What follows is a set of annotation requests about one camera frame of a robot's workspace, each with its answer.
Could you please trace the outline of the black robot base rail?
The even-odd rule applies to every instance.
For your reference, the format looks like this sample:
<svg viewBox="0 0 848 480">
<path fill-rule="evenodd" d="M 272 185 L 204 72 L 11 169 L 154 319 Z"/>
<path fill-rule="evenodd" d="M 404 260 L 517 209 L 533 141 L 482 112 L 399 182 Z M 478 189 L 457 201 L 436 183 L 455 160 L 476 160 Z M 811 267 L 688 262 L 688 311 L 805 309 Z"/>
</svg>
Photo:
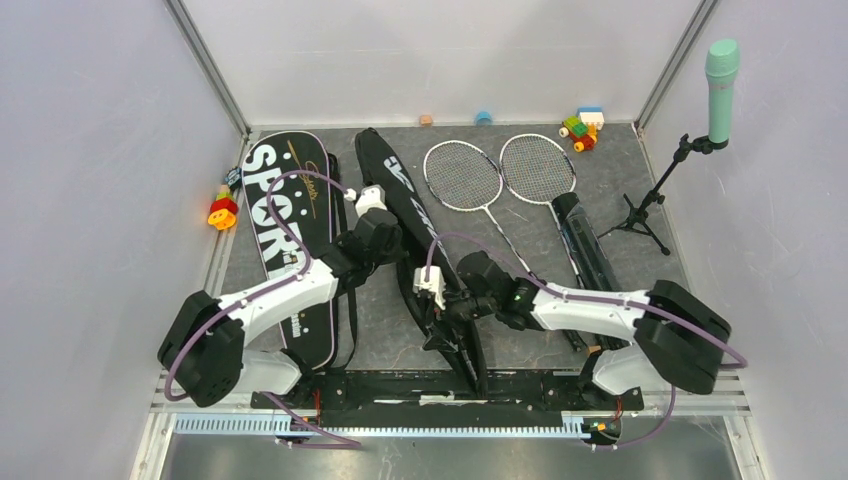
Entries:
<svg viewBox="0 0 848 480">
<path fill-rule="evenodd" d="M 564 412 L 640 412 L 640 388 L 613 396 L 574 371 L 490 370 L 477 392 L 450 370 L 318 374 L 283 396 L 323 427 L 556 427 Z"/>
</svg>

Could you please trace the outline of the black crossway racket bag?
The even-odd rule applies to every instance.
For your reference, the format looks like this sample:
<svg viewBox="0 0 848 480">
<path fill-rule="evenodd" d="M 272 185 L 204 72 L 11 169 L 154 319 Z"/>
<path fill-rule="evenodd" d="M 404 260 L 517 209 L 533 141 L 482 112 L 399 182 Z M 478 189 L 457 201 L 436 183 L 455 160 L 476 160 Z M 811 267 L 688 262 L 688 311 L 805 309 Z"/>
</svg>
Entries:
<svg viewBox="0 0 848 480">
<path fill-rule="evenodd" d="M 448 315 L 431 293 L 414 289 L 425 273 L 431 280 L 442 279 L 448 293 L 458 293 L 461 282 L 443 245 L 434 242 L 438 231 L 410 173 L 373 127 L 357 133 L 354 146 L 364 184 L 382 188 L 384 203 L 402 228 L 405 257 L 396 263 L 396 277 L 402 299 L 425 337 L 422 348 L 439 352 L 475 397 L 487 396 L 486 360 L 476 325 Z"/>
</svg>

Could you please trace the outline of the black shuttlecock tube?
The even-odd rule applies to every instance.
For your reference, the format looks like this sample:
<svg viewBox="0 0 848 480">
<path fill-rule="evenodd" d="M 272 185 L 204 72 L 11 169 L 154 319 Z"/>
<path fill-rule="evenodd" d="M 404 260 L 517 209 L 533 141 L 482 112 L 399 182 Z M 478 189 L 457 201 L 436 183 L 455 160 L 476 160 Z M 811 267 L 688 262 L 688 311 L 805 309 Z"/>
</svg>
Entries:
<svg viewBox="0 0 848 480">
<path fill-rule="evenodd" d="M 620 282 L 604 253 L 588 215 L 574 192 L 564 193 L 551 203 L 575 275 L 581 289 L 619 291 Z"/>
</svg>

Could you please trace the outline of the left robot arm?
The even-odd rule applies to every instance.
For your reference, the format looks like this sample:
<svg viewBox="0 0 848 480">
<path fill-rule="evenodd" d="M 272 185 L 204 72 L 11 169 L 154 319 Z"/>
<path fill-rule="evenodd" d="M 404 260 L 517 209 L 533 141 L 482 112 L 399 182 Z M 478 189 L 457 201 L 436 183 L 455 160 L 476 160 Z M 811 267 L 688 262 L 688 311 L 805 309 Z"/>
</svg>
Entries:
<svg viewBox="0 0 848 480">
<path fill-rule="evenodd" d="M 306 405 L 314 381 L 296 357 L 284 351 L 246 354 L 246 346 L 283 320 L 354 291 L 379 266 L 398 262 L 402 236 L 395 215 L 371 208 L 299 273 L 220 298 L 204 290 L 190 294 L 157 353 L 167 372 L 166 399 L 189 398 L 204 408 L 248 385 L 276 393 L 290 407 Z"/>
</svg>

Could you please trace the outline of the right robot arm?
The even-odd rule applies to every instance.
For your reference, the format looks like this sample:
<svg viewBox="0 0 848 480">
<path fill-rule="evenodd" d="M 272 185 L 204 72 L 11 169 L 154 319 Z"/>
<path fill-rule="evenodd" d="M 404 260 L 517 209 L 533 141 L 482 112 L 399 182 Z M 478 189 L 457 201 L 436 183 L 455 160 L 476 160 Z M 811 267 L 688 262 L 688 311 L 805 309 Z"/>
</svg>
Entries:
<svg viewBox="0 0 848 480">
<path fill-rule="evenodd" d="M 451 319 L 494 316 L 513 330 L 573 330 L 625 341 L 587 361 L 577 392 L 591 408 L 658 383 L 710 395 L 730 352 L 730 324 L 673 281 L 630 292 L 574 290 L 512 277 L 483 251 L 464 257 L 459 275 L 468 288 L 464 294 L 449 294 L 436 265 L 417 270 L 413 287 L 430 294 Z"/>
</svg>

